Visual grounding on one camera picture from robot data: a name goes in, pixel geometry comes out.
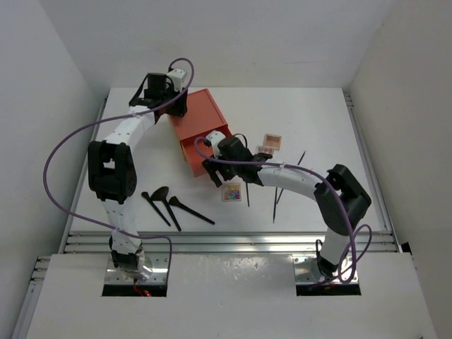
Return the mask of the orange drawer box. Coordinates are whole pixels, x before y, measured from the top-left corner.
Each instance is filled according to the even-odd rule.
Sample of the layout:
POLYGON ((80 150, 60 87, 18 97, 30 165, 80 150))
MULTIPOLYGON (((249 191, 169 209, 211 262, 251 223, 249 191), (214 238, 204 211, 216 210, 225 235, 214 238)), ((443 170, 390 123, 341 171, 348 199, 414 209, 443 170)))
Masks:
POLYGON ((186 105, 187 112, 183 117, 169 116, 169 121, 192 175, 199 177, 206 171, 201 164, 203 158, 194 148, 195 138, 206 137, 214 130, 225 136, 230 136, 232 133, 209 89, 205 88, 188 94, 186 105))

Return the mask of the thin black pencil brush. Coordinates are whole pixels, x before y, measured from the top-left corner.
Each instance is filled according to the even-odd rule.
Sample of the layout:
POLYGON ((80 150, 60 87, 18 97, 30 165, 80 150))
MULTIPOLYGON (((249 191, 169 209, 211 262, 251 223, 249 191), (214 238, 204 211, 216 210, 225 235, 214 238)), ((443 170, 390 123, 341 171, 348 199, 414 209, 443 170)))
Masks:
POLYGON ((276 219, 276 212, 277 212, 277 204, 278 204, 278 187, 275 187, 275 193, 274 193, 274 199, 273 199, 273 224, 275 223, 276 219))

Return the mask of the black fan brush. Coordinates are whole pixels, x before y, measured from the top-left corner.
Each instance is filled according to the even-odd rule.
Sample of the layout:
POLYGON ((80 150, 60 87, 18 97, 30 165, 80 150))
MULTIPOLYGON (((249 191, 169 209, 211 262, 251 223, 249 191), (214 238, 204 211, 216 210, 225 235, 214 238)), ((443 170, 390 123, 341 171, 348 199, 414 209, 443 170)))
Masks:
POLYGON ((169 193, 169 187, 168 186, 162 186, 159 189, 155 190, 152 195, 150 196, 153 201, 161 201, 163 202, 165 208, 167 209, 167 212, 169 213, 169 216, 171 217, 176 229, 181 232, 181 226, 179 222, 176 219, 175 214, 173 213, 169 201, 167 200, 167 195, 169 193))

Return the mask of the small black powder brush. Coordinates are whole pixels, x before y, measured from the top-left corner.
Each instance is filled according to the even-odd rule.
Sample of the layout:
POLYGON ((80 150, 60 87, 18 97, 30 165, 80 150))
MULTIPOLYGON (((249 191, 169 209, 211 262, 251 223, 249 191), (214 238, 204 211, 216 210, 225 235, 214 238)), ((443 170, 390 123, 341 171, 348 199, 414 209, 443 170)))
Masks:
POLYGON ((150 204, 150 206, 153 208, 153 210, 162 218, 163 222, 170 227, 171 224, 168 221, 168 219, 163 215, 163 213, 160 211, 160 209, 155 205, 155 203, 152 201, 151 197, 149 196, 148 192, 143 191, 141 193, 141 196, 150 204))

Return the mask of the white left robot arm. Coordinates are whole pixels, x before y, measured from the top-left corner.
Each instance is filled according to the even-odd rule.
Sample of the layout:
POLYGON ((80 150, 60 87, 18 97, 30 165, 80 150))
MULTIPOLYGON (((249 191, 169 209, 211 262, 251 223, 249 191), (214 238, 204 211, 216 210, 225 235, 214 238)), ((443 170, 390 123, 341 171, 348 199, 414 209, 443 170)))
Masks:
POLYGON ((129 101, 129 115, 106 138, 88 146, 88 184, 114 227, 109 240, 114 267, 132 280, 145 276, 132 196, 137 186, 133 149, 163 114, 186 114, 186 71, 148 73, 129 101))

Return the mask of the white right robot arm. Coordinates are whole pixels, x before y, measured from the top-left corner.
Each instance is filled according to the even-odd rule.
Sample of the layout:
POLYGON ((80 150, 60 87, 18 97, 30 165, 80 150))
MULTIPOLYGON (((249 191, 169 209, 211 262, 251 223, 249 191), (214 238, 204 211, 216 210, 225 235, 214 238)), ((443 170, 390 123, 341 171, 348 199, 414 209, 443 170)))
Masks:
POLYGON ((352 257, 350 270, 356 270, 356 227, 371 198, 346 166, 336 164, 322 177, 312 169, 276 162, 268 153, 252 153, 236 136, 218 131, 196 138, 194 145, 199 143, 213 150, 210 156, 202 154, 202 166, 217 187, 239 177, 247 184, 291 191, 317 204, 327 227, 312 261, 317 280, 340 278, 347 254, 352 257))

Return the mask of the thin dark makeup brush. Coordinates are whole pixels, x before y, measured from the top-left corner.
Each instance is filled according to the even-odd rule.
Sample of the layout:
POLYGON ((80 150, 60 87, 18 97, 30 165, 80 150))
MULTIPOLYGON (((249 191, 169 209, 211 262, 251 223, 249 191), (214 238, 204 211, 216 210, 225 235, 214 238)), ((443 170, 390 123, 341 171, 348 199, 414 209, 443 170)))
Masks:
MULTIPOLYGON (((299 160, 298 160, 298 162, 297 162, 297 165, 300 165, 300 164, 301 164, 301 162, 303 161, 305 155, 306 155, 306 150, 304 150, 304 152, 302 153, 301 157, 299 158, 299 160)), ((281 199, 281 197, 282 197, 282 194, 283 194, 284 190, 285 190, 285 189, 280 189, 280 190, 279 190, 279 194, 277 195, 277 198, 276 198, 276 200, 275 200, 275 204, 276 204, 276 205, 279 204, 280 199, 281 199)))

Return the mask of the pink eyeshadow palette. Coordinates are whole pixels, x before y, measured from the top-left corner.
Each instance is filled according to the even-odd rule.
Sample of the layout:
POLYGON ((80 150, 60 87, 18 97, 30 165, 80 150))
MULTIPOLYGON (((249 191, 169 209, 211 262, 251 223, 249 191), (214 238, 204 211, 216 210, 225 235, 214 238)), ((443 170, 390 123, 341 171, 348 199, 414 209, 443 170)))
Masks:
POLYGON ((269 147, 266 147, 266 146, 263 146, 263 145, 260 145, 260 146, 257 146, 257 147, 256 147, 256 152, 257 152, 257 153, 265 153, 265 154, 267 154, 267 155, 273 156, 273 154, 274 154, 274 149, 269 148, 269 147))

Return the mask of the thin black liner brush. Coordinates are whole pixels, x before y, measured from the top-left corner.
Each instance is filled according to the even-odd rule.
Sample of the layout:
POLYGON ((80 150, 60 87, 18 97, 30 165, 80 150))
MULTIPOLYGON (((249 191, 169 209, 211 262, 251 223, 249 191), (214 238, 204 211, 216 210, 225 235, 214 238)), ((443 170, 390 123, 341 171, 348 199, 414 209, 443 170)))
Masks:
POLYGON ((250 194, 249 194, 249 185, 248 183, 246 184, 246 202, 247 202, 247 206, 248 208, 250 207, 250 194))

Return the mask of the brown eyeshadow palette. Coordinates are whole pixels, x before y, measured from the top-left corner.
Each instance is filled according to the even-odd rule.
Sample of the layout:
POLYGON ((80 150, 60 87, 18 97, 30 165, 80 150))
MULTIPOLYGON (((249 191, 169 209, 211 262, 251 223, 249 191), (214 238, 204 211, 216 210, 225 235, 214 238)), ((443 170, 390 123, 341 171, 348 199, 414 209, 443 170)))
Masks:
POLYGON ((263 145, 267 148, 279 150, 281 147, 282 136, 267 133, 264 137, 263 145))

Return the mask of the colourful eyeshadow palette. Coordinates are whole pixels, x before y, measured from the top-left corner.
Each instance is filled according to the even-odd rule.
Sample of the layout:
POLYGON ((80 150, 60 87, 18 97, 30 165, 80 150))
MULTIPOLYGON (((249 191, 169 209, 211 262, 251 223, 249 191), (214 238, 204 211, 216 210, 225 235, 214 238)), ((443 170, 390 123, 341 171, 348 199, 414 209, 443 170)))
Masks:
POLYGON ((242 185, 229 183, 222 186, 222 202, 239 202, 242 200, 242 185))

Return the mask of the angled black powder brush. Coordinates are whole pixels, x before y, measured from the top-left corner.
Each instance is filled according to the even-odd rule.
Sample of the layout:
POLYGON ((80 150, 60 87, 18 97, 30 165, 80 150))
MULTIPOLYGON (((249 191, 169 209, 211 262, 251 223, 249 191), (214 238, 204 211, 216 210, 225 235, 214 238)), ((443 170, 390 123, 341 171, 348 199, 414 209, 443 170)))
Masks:
POLYGON ((215 225, 215 222, 213 220, 211 220, 210 218, 207 218, 206 216, 200 214, 199 212, 197 212, 197 211, 191 209, 190 207, 188 207, 187 205, 183 204, 176 196, 172 196, 169 199, 169 204, 171 206, 178 207, 178 208, 184 210, 185 212, 187 212, 211 225, 215 225))

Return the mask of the white front cover panel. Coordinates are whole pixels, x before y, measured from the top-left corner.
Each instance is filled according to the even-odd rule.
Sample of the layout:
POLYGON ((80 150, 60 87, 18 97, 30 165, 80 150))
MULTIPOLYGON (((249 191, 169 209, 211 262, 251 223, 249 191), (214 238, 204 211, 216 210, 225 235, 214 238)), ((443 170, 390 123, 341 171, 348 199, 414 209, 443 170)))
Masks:
POLYGON ((29 338, 434 338, 411 257, 365 255, 357 296, 300 297, 286 256, 176 255, 165 297, 102 295, 107 256, 54 255, 29 338))

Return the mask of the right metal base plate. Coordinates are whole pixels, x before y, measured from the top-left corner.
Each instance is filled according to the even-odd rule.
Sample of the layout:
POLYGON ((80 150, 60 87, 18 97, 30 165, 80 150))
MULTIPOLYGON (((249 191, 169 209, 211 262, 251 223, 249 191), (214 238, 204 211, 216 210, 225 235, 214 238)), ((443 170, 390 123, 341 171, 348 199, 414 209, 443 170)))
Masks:
MULTIPOLYGON (((307 254, 307 255, 292 255, 292 263, 294 266, 294 273, 295 273, 295 283, 296 285, 323 285, 322 283, 325 281, 324 284, 343 284, 343 282, 340 281, 338 278, 338 271, 336 270, 333 272, 332 278, 327 278, 319 273, 319 271, 316 270, 314 267, 314 259, 315 256, 313 254, 307 254)), ((342 277, 344 280, 347 280, 350 278, 350 274, 352 271, 352 257, 346 256, 345 259, 343 259, 341 263, 341 272, 342 277)), ((352 284, 358 284, 359 278, 357 271, 355 272, 353 278, 349 282, 349 285, 352 284)))

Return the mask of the metal base plate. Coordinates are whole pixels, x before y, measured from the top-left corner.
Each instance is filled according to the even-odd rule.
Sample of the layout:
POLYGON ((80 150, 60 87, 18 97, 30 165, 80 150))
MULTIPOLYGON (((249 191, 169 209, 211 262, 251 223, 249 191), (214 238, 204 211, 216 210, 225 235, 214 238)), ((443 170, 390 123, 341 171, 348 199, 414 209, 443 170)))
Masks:
MULTIPOLYGON (((315 256, 313 254, 307 254, 307 255, 292 255, 292 263, 294 266, 294 273, 295 273, 295 283, 296 285, 323 285, 322 283, 325 281, 324 284, 343 284, 343 282, 340 281, 338 278, 338 271, 336 270, 333 272, 332 278, 327 278, 319 273, 319 271, 316 270, 314 267, 314 259, 315 256)), ((345 259, 343 259, 341 263, 341 272, 342 277, 344 280, 347 280, 350 278, 350 274, 352 271, 352 257, 346 256, 345 259)), ((349 282, 349 285, 352 284, 358 284, 359 278, 357 271, 355 272, 353 278, 349 282)))
POLYGON ((164 285, 167 280, 168 261, 166 254, 146 254, 141 271, 134 275, 115 268, 110 258, 104 282, 106 285, 131 285, 136 279, 139 285, 164 285))

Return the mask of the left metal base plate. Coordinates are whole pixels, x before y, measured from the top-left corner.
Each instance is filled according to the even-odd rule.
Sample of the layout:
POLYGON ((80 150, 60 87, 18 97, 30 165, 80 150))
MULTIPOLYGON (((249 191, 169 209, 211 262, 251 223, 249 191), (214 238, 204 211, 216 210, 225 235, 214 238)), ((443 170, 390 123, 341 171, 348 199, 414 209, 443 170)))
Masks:
POLYGON ((139 285, 164 285, 167 280, 168 261, 166 254, 146 254, 141 271, 134 275, 115 268, 110 258, 104 282, 106 285, 131 285, 136 279, 139 285))

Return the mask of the aluminium frame rail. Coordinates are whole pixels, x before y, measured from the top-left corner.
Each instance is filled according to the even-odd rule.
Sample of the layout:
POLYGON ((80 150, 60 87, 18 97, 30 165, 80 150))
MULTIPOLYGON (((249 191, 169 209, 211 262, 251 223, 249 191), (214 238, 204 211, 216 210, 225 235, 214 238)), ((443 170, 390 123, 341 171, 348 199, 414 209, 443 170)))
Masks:
MULTIPOLYGON (((145 251, 164 253, 172 243, 176 254, 312 254, 322 232, 173 232, 167 237, 146 232, 145 251)), ((84 254, 110 251, 107 232, 70 232, 60 246, 61 253, 84 254)))

